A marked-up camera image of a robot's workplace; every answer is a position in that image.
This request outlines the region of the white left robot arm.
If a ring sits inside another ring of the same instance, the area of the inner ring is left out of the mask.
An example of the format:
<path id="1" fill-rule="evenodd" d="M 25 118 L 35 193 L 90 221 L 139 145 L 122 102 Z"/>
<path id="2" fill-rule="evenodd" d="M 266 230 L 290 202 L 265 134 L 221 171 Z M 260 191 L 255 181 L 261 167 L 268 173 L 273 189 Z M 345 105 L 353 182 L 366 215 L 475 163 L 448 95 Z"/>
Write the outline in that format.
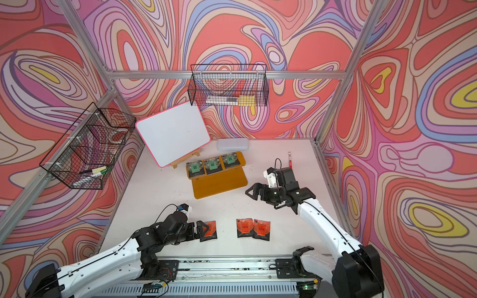
<path id="1" fill-rule="evenodd" d="M 176 211 L 163 222 L 135 231 L 127 240 L 71 265 L 41 268 L 26 291 L 27 298 L 91 298 L 119 283 L 139 278 L 159 267 L 157 253 L 167 245 L 178 245 L 204 237 L 210 231 L 202 221 L 188 222 Z"/>

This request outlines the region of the green tea bag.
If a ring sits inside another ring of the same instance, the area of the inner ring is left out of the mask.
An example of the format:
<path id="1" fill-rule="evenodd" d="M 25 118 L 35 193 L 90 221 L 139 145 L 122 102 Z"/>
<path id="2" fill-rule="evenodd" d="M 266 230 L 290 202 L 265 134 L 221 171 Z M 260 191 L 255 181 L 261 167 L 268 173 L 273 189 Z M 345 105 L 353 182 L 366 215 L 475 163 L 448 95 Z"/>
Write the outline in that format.
<path id="1" fill-rule="evenodd" d="M 223 170 L 221 158 L 214 157 L 204 161 L 204 168 L 207 175 L 212 175 Z"/>
<path id="2" fill-rule="evenodd" d="M 206 174 L 206 171 L 204 169 L 204 163 L 201 160 L 187 162 L 186 169 L 189 179 Z"/>
<path id="3" fill-rule="evenodd" d="M 221 158 L 225 169 L 240 166 L 240 161 L 236 152 L 222 155 Z"/>

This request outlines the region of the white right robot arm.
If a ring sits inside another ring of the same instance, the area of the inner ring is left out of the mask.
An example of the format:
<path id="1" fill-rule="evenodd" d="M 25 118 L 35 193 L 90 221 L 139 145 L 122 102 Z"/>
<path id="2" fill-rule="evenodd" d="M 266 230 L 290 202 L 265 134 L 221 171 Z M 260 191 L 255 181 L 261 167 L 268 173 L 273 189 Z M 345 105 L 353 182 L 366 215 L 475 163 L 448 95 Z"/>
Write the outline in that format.
<path id="1" fill-rule="evenodd" d="M 316 195 L 300 187 L 291 168 L 269 168 L 266 184 L 255 183 L 245 193 L 278 210 L 289 207 L 311 226 L 329 249 L 324 257 L 306 247 L 294 252 L 296 271 L 330 283 L 340 298 L 373 298 L 385 293 L 381 258 L 372 245 L 363 245 L 347 233 L 322 207 Z"/>

